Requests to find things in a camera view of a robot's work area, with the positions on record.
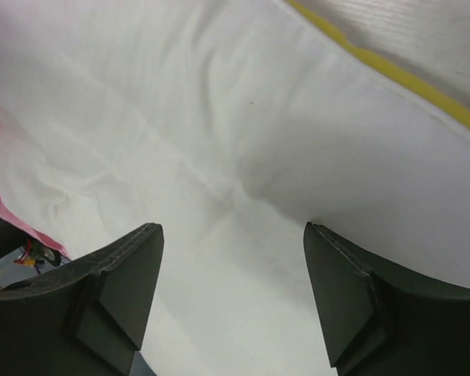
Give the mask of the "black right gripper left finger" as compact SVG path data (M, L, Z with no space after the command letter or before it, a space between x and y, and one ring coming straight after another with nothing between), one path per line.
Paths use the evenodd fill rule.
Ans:
M0 291L0 375L126 375L141 349L164 249L146 223Z

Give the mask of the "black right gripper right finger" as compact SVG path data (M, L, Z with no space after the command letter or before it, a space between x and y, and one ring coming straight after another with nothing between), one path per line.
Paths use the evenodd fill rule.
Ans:
M340 375L470 375L470 289L414 272L308 223L305 260Z

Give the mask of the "white pillow yellow edge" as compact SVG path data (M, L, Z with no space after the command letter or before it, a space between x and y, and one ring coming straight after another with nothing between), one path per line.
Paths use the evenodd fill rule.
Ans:
M285 1L0 1L0 101L70 257L163 226L160 375L331 373L310 220L470 288L470 125Z

